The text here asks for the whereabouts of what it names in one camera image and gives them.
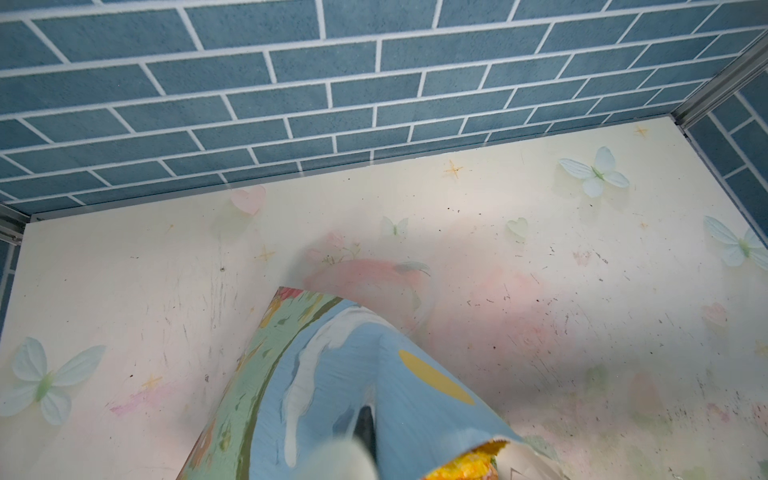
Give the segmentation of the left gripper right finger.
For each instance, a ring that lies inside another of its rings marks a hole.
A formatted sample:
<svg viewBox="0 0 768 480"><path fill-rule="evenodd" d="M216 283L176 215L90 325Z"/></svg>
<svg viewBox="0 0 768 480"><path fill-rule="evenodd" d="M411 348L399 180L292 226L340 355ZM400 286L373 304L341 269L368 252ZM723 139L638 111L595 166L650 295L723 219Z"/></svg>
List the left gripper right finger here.
<svg viewBox="0 0 768 480"><path fill-rule="evenodd" d="M363 445L373 462L377 461L376 426L374 411L370 405L364 405L358 413L353 436Z"/></svg>

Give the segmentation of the yellow snack packet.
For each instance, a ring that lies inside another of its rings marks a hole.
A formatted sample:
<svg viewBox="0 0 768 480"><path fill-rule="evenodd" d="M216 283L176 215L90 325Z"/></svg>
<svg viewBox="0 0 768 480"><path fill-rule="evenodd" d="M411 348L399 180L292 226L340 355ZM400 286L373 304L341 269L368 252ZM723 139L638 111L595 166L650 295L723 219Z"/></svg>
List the yellow snack packet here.
<svg viewBox="0 0 768 480"><path fill-rule="evenodd" d="M495 440L468 451L428 473L423 480L495 480L496 457L507 441Z"/></svg>

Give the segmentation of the colourful paper gift bag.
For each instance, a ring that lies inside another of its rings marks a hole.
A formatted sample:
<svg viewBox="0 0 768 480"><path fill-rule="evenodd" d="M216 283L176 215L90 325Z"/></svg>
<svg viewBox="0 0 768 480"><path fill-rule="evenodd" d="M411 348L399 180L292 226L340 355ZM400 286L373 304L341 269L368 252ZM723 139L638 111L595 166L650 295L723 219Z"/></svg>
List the colourful paper gift bag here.
<svg viewBox="0 0 768 480"><path fill-rule="evenodd" d="M282 287L184 466L183 479L297 479L322 443L376 426L378 479L423 479L495 440L498 479L560 479L483 400L395 326L353 301Z"/></svg>

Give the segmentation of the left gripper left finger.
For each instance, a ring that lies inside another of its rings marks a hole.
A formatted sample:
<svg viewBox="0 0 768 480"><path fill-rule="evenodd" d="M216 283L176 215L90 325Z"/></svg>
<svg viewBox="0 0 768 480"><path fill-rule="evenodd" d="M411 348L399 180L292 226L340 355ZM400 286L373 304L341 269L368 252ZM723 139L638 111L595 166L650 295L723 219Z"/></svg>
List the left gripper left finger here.
<svg viewBox="0 0 768 480"><path fill-rule="evenodd" d="M322 443L297 468L299 480L377 480L372 456L357 439Z"/></svg>

